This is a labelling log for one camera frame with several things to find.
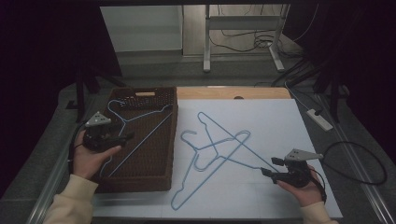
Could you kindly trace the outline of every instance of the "metal rail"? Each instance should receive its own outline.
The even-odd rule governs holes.
[[[337,135],[337,138],[340,141],[349,141],[347,139],[347,135],[344,133],[343,129],[341,126],[334,122],[332,119],[332,116],[330,114],[330,111],[328,110],[328,104],[326,101],[323,101],[322,98],[318,95],[316,95],[320,103],[323,105],[323,111],[326,113],[326,115],[329,117],[331,120],[332,126],[334,127],[335,133]],[[355,153],[354,150],[352,150],[351,145],[344,145],[345,153],[346,153],[346,158],[349,161],[349,164],[352,168],[352,171],[355,173],[357,178],[364,180],[364,181],[369,181],[372,182],[371,177],[368,175],[366,169],[364,168],[363,164],[361,164],[361,161],[358,158],[358,155]],[[386,224],[395,224],[395,219],[393,218],[392,214],[389,211],[389,208],[387,206],[387,203],[384,201],[384,198],[382,197],[381,193],[378,190],[377,186],[373,185],[366,185],[366,184],[361,184],[361,188],[363,189],[364,193],[366,194],[370,204],[372,205],[373,209],[375,210],[376,215],[378,216],[378,219],[381,221],[381,223],[386,223]]]

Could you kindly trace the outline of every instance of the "metal frame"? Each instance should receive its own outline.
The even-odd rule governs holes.
[[[274,41],[269,50],[276,70],[283,72],[285,67],[279,59],[277,42],[282,34],[290,5],[285,5],[279,16],[210,16],[210,5],[205,5],[205,51],[204,72],[210,72],[211,30],[275,30]]]
[[[70,131],[70,136],[66,139],[70,139],[72,137],[72,133],[73,132]],[[59,188],[59,184],[61,183],[64,172],[67,168],[67,156],[69,154],[68,144],[60,144],[60,146],[63,146],[61,148],[61,154],[52,168],[52,172],[49,175],[46,185],[41,191],[40,196],[38,197],[35,206],[32,209],[32,213],[26,221],[26,224],[42,223],[44,221],[44,217],[46,216],[47,210],[52,203],[56,189]]]

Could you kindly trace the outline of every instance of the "wire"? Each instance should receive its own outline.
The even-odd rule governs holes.
[[[225,36],[228,36],[228,37],[234,37],[234,36],[240,36],[240,35],[251,35],[251,34],[257,34],[257,33],[263,33],[263,32],[271,32],[271,31],[274,31],[274,30],[252,31],[252,32],[246,32],[246,33],[241,33],[241,34],[236,34],[236,35],[226,35],[226,34],[224,34],[224,31],[221,30],[221,33],[223,35],[225,35]]]
[[[230,137],[228,137],[228,138],[225,138],[225,139],[222,139],[222,140],[219,140],[218,142],[214,142],[213,141],[213,138],[212,138],[212,136],[211,136],[211,134],[210,134],[210,131],[208,130],[208,126],[207,126],[207,123],[206,122],[204,122],[203,120],[202,120],[202,117],[201,116],[204,116],[204,118],[206,118],[206,119],[209,119],[211,122],[213,122],[213,124],[215,124],[217,127],[219,127],[220,129],[222,129],[225,133],[227,133]],[[173,198],[172,198],[172,201],[171,201],[171,206],[172,206],[172,208],[176,211],[176,210],[178,210],[181,206],[183,206],[183,204],[190,198],[190,197],[192,197],[192,195],[201,187],[201,186],[203,186],[204,185],[204,183],[226,162],[226,161],[232,161],[232,162],[235,162],[235,163],[237,163],[237,164],[240,164],[240,165],[243,165],[243,166],[246,166],[246,167],[248,167],[248,168],[251,168],[251,169],[261,169],[260,167],[254,167],[254,166],[251,166],[251,165],[249,165],[249,164],[246,164],[246,163],[243,163],[243,162],[241,162],[241,161],[236,161],[236,160],[233,160],[233,159],[231,159],[231,156],[241,147],[241,146],[243,146],[243,147],[245,147],[247,150],[249,150],[251,153],[253,153],[255,156],[257,156],[259,159],[261,159],[262,161],[264,161],[268,166],[270,166],[271,168],[273,168],[275,171],[277,171],[278,172],[278,170],[273,166],[273,165],[271,165],[268,161],[266,161],[263,157],[261,157],[259,154],[257,154],[253,149],[251,149],[250,147],[248,147],[245,143],[246,143],[246,141],[249,139],[249,137],[250,137],[250,135],[251,135],[251,133],[249,132],[249,131],[241,131],[241,132],[239,132],[239,133],[237,133],[237,134],[235,134],[235,135],[233,135],[233,134],[231,134],[229,131],[227,131],[225,128],[223,128],[220,124],[218,124],[216,121],[214,121],[212,118],[210,118],[207,114],[205,114],[204,112],[199,112],[198,114],[197,114],[197,118],[198,118],[198,120],[205,126],[205,132],[206,132],[206,135],[207,135],[207,137],[209,138],[209,141],[210,141],[210,144],[209,145],[207,145],[207,146],[205,146],[205,147],[197,147],[197,146],[195,146],[193,143],[191,143],[191,142],[189,142],[187,139],[185,139],[184,137],[183,137],[183,135],[184,134],[186,134],[186,133],[188,133],[188,134],[197,134],[197,132],[194,132],[194,131],[189,131],[189,130],[187,130],[187,131],[184,131],[181,135],[180,135],[180,139],[183,141],[183,142],[185,142],[187,145],[189,145],[190,147],[191,147],[191,149],[194,151],[194,155],[192,156],[192,159],[191,159],[191,162],[190,162],[190,165],[188,166],[188,168],[187,168],[187,171],[186,171],[186,173],[184,174],[184,177],[183,177],[183,180],[182,180],[182,182],[181,182],[181,188],[180,189],[178,189],[177,191],[176,191],[176,193],[174,194],[174,196],[173,196]],[[243,140],[240,140],[239,138],[238,138],[238,136],[239,135],[245,135],[245,137],[243,138]],[[220,154],[218,153],[218,150],[217,150],[217,147],[216,147],[216,145],[218,145],[218,144],[221,144],[221,143],[224,143],[224,142],[228,142],[228,141],[233,141],[233,140],[235,140],[235,141],[237,141],[239,144],[238,144],[238,146],[236,146],[234,149],[232,149],[232,151],[230,152],[230,154],[228,154],[228,156],[220,156]],[[215,156],[215,158],[212,160],[212,161],[210,161],[208,164],[207,164],[207,166],[205,167],[205,168],[201,168],[201,167],[198,167],[197,165],[196,165],[196,162],[197,162],[197,160],[199,159],[199,151],[200,150],[202,150],[202,149],[206,149],[206,148],[210,148],[210,147],[213,147],[213,149],[215,150],[215,152],[216,152],[216,156]],[[213,164],[213,161],[216,161],[216,160],[218,160],[218,159],[220,159],[220,158],[222,158],[223,160],[219,163],[219,164],[214,164],[214,165],[212,165]],[[213,166],[216,166],[216,167],[214,167],[214,169],[212,169],[212,170],[210,170],[209,172],[209,175],[208,176],[206,176],[205,177],[205,179],[180,203],[180,204],[175,204],[175,199],[176,199],[176,197],[177,197],[177,195],[181,192],[181,191],[183,191],[184,190],[184,188],[185,188],[185,184],[186,184],[186,179],[187,179],[187,177],[188,177],[188,175],[189,175],[189,172],[190,172],[190,170],[191,170],[191,167],[193,166],[194,167],[194,169],[195,170],[197,170],[198,172],[204,172],[210,165],[212,165],[212,167]]]
[[[317,186],[318,190],[320,191],[320,195],[321,195],[322,201],[324,203],[326,203],[327,194],[326,194],[325,183],[324,183],[323,177],[317,171],[315,171],[315,172],[322,178],[323,186],[312,175],[309,176],[309,179],[312,181],[312,183],[314,183]]]
[[[117,117],[122,121],[122,127],[121,127],[121,130],[120,130],[120,132],[119,132],[119,136],[121,136],[121,134],[122,134],[122,132],[123,132],[123,130],[124,130],[124,128],[125,128],[127,122],[131,122],[131,121],[133,121],[133,120],[135,120],[135,119],[140,119],[140,118],[143,118],[143,117],[145,117],[145,116],[148,116],[148,115],[151,115],[151,114],[154,114],[154,113],[162,113],[162,112],[165,110],[166,107],[170,106],[170,105],[165,105],[165,106],[163,107],[162,110],[153,110],[153,111],[150,111],[150,112],[148,112],[148,113],[146,113],[146,114],[142,114],[142,115],[136,116],[136,117],[134,117],[134,118],[132,118],[132,119],[125,119],[125,118],[123,118],[121,115],[119,115],[116,111],[114,111],[114,110],[112,110],[112,109],[110,108],[110,104],[111,104],[111,103],[114,103],[114,102],[119,103],[120,105],[124,105],[125,102],[119,101],[119,100],[111,100],[111,101],[109,101],[109,102],[107,103],[107,109],[108,109],[111,113],[113,113],[115,116],[117,116]],[[136,149],[137,149],[138,147],[140,147],[140,145],[141,145],[144,141],[146,141],[146,139],[147,139],[151,134],[152,134],[152,132],[149,133],[148,136],[147,136],[145,139],[143,139],[143,141],[132,151],[132,153],[134,153],[134,152],[136,151]],[[99,176],[100,176],[100,177],[103,176],[103,171],[105,170],[105,167],[106,167],[109,163],[111,163],[112,161],[113,161],[113,156],[110,156],[110,157],[108,158],[108,161],[106,161],[105,164],[102,165],[102,168],[101,168],[100,173],[99,173]],[[114,170],[110,175],[113,175],[114,172],[117,171],[117,169],[119,169],[119,167],[117,167],[116,170]]]
[[[321,181],[322,181],[322,183],[323,183],[323,189],[326,190],[326,183],[324,182],[323,176],[322,176],[318,171],[316,171],[316,170],[314,170],[314,169],[310,169],[310,170],[313,171],[313,172],[315,172],[315,173],[317,173],[317,175],[320,177],[320,179],[321,179]]]
[[[291,91],[291,90],[289,89],[288,84],[287,84],[287,81],[285,81],[285,87],[286,87],[286,89],[288,89],[288,91],[291,93],[291,95],[294,96],[294,99],[295,99],[298,103],[300,103],[301,105],[303,105],[303,106],[306,108],[306,110],[309,110],[308,106],[306,106],[305,104],[303,104],[303,102],[301,102],[301,101],[298,99],[298,97],[294,94],[294,92]]]
[[[248,11],[244,14],[244,16],[246,16],[246,15],[251,11],[252,6],[253,6],[253,5],[250,5]],[[219,15],[220,15],[220,11],[221,11],[221,14],[222,14],[223,16],[225,16],[225,14],[224,14],[224,12],[223,12],[223,9],[222,9],[222,5],[218,5],[218,14],[219,14]]]
[[[273,40],[267,40],[267,39],[261,39],[261,37],[270,37],[274,39],[273,35],[256,35],[257,33],[254,34],[254,46],[258,46],[260,49],[268,49],[271,45],[268,44],[268,42],[273,42]]]
[[[73,137],[72,137],[72,139],[71,139],[71,141],[70,141],[70,145],[69,145],[69,155],[68,155],[68,158],[67,158],[69,174],[73,174],[73,163],[74,163],[75,149],[76,149],[76,147],[79,147],[79,146],[82,145],[82,144],[80,144],[80,145],[74,146],[74,144],[75,144],[75,142],[76,142],[76,137],[77,137],[78,131],[81,129],[81,127],[82,127],[86,122],[87,122],[87,120],[83,120],[83,121],[77,126],[77,128],[75,129],[75,131],[74,131],[74,133],[73,133]]]
[[[271,9],[273,10],[273,13],[274,13],[274,16],[275,16],[274,4],[271,4]]]
[[[256,82],[253,87],[256,88],[259,84],[271,84],[271,82]]]
[[[303,32],[302,35],[300,35],[299,37],[293,39],[294,42],[297,41],[297,40],[299,40],[301,37],[303,37],[303,36],[306,34],[306,32],[308,32],[308,30],[311,28],[311,25],[312,25],[312,23],[314,22],[315,17],[317,16],[318,8],[319,8],[319,4],[317,4],[317,8],[315,9],[314,16],[313,16],[311,22],[309,23],[308,28],[306,28],[305,32]]]
[[[307,93],[305,93],[305,92],[303,92],[303,91],[299,91],[299,90],[297,90],[297,89],[295,89],[295,90],[296,90],[297,92],[299,92],[299,93],[305,95],[305,96],[308,97],[311,101],[313,101],[316,105],[318,105],[318,106],[320,107],[320,111],[323,110],[323,106],[322,106],[320,103],[318,103],[316,100],[314,100],[314,98],[312,98],[310,95],[308,95]]]
[[[254,46],[252,49],[233,49],[233,48],[225,46],[225,45],[216,44],[215,42],[213,42],[211,37],[209,37],[209,40],[210,40],[210,42],[212,42],[212,44],[214,46],[222,47],[222,48],[226,48],[226,49],[230,49],[230,50],[234,50],[234,51],[237,51],[237,52],[249,52],[249,51],[252,51],[252,50],[257,49],[257,48],[262,48],[260,46]]]
[[[328,152],[329,152],[331,149],[333,149],[333,147],[335,147],[335,146],[337,146],[337,145],[341,145],[341,144],[350,144],[350,145],[359,147],[359,148],[361,148],[362,150],[364,150],[364,151],[366,151],[367,153],[369,153],[369,154],[377,161],[377,163],[381,166],[382,173],[383,173],[383,178],[382,178],[382,180],[377,181],[377,182],[368,182],[368,181],[359,180],[359,179],[357,179],[357,178],[355,178],[355,177],[352,177],[352,176],[350,176],[350,175],[347,175],[347,174],[345,174],[345,173],[343,173],[343,172],[341,172],[341,171],[335,169],[334,167],[330,166],[330,164],[328,164],[327,162],[325,162],[326,155],[328,154]],[[329,167],[331,170],[335,171],[337,174],[343,176],[344,178],[347,178],[347,179],[350,179],[350,180],[359,182],[359,183],[361,183],[361,184],[376,185],[376,186],[378,186],[378,185],[384,184],[384,183],[387,182],[387,180],[388,180],[388,173],[387,173],[387,170],[385,169],[385,166],[384,166],[384,164],[382,164],[381,160],[380,160],[373,152],[371,152],[367,147],[364,147],[364,146],[359,145],[359,144],[354,143],[354,142],[340,141],[340,142],[335,142],[335,143],[331,144],[331,145],[328,146],[328,147],[326,148],[326,150],[324,151],[324,153],[323,153],[323,159],[321,160],[321,163],[324,164],[324,165],[326,165],[327,167]]]
[[[282,8],[280,9],[279,15],[282,15],[282,11],[283,11],[283,4],[282,4]]]
[[[111,177],[112,175],[114,175],[114,173],[116,173],[120,167],[132,156],[132,154],[134,154],[134,152],[142,145],[145,143],[145,141],[155,132],[157,131],[158,128],[161,127],[161,125],[163,125],[166,120],[171,117],[173,113],[171,112],[170,114],[168,114],[148,135],[146,135],[146,137],[134,148],[134,150],[132,150],[123,160],[122,162],[119,163],[119,165],[117,165],[117,167],[110,173],[110,175],[108,175],[108,177]]]
[[[279,39],[279,48],[278,48],[278,53],[280,54],[280,56],[284,57],[284,58],[302,58],[305,56],[305,52],[304,50],[302,52],[286,52],[283,49],[283,42]]]
[[[301,59],[299,62],[297,62],[292,68],[288,69],[288,71],[284,72],[281,76],[279,76],[277,79],[275,79],[275,80],[273,81],[273,83],[271,84],[271,87],[275,87],[275,86],[276,86],[276,83],[277,83],[280,79],[286,77],[287,75],[289,75],[290,73],[292,73],[294,70],[296,70],[297,68],[299,68],[300,66],[302,66],[302,65],[305,64],[305,63],[306,63],[306,59],[305,59],[305,58],[302,58],[302,59]]]

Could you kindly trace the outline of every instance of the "brown tray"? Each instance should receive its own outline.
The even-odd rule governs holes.
[[[94,181],[99,183],[97,192],[169,190],[177,127],[177,89],[117,88],[110,93],[108,102],[104,115],[120,125],[111,135],[119,136],[123,120],[134,119],[125,122],[121,133],[121,136],[134,133],[134,138],[113,156],[103,169],[102,177],[100,171],[94,176]],[[134,149],[123,165],[108,177]]]

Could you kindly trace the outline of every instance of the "hand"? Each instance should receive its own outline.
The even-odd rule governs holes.
[[[107,158],[121,150],[121,146],[111,147],[101,153],[93,152],[82,145],[84,133],[85,131],[79,133],[75,142],[75,147],[77,147],[74,154],[73,173],[82,178],[91,179]]]
[[[314,167],[308,165],[311,170],[315,170]],[[311,175],[318,181],[318,176],[315,171],[311,171]],[[300,203],[301,207],[306,207],[312,203],[318,203],[322,201],[320,191],[318,187],[311,181],[307,186],[297,189],[294,186],[278,180],[277,184],[286,191],[290,192],[297,201]]]

